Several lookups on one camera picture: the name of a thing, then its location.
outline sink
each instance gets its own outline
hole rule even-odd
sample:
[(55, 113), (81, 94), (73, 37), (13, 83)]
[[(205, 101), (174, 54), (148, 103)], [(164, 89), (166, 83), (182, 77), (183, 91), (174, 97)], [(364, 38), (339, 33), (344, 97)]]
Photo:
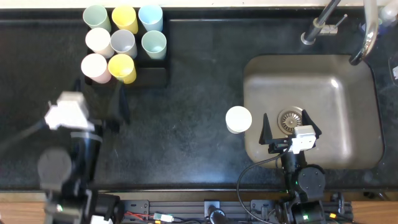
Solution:
[[(284, 138), (301, 124), (301, 110), (306, 110), (322, 130), (316, 147), (305, 152), (309, 164), (324, 169), (377, 165), (384, 146), (372, 71), (364, 62), (352, 66), (348, 59), (263, 55), (246, 65), (244, 106), (252, 114), (252, 125), (245, 132), (245, 146), (254, 162), (275, 156), (259, 144), (263, 114), (268, 115), (273, 138)], [(275, 163), (264, 166), (274, 168)]]

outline faucet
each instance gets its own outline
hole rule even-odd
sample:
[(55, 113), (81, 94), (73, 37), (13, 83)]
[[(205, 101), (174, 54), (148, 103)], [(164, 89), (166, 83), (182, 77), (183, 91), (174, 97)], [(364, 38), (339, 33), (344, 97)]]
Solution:
[[(308, 29), (301, 35), (301, 41), (304, 44), (312, 45), (315, 43), (315, 38), (320, 34), (335, 34), (337, 33), (337, 26), (346, 18), (346, 15), (333, 27), (325, 25), (326, 20), (330, 14), (336, 9), (341, 0), (331, 0), (327, 7), (322, 11), (318, 18), (315, 18)], [(362, 47), (358, 53), (353, 54), (349, 58), (349, 63), (352, 65), (359, 64), (373, 48), (379, 30), (379, 18), (377, 13), (376, 0), (363, 0), (365, 17), (366, 17), (366, 32)]]

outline wooden floor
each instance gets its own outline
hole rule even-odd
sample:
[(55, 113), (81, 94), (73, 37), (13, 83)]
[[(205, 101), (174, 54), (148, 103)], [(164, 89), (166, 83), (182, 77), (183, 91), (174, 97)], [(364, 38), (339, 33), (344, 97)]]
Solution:
[[(353, 202), (353, 209), (358, 223), (398, 224), (398, 202)], [(43, 224), (43, 203), (0, 203), (0, 215), (5, 224)]]

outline drain strainer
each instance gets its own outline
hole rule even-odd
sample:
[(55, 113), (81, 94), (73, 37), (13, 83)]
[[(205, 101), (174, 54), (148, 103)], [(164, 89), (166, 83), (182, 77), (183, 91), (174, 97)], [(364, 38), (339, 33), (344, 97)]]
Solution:
[(282, 110), (278, 115), (278, 127), (285, 134), (293, 134), (294, 127), (302, 125), (301, 112), (303, 109), (291, 106)]

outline yellow cup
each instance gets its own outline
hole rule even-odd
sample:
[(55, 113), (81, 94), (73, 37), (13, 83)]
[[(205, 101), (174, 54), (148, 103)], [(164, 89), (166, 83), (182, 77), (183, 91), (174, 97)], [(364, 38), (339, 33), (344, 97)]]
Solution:
[(113, 9), (112, 20), (119, 29), (126, 29), (136, 34), (138, 32), (137, 14), (131, 6), (119, 6)]
[(130, 84), (137, 78), (136, 68), (132, 58), (125, 54), (117, 54), (109, 60), (109, 72), (124, 84)]

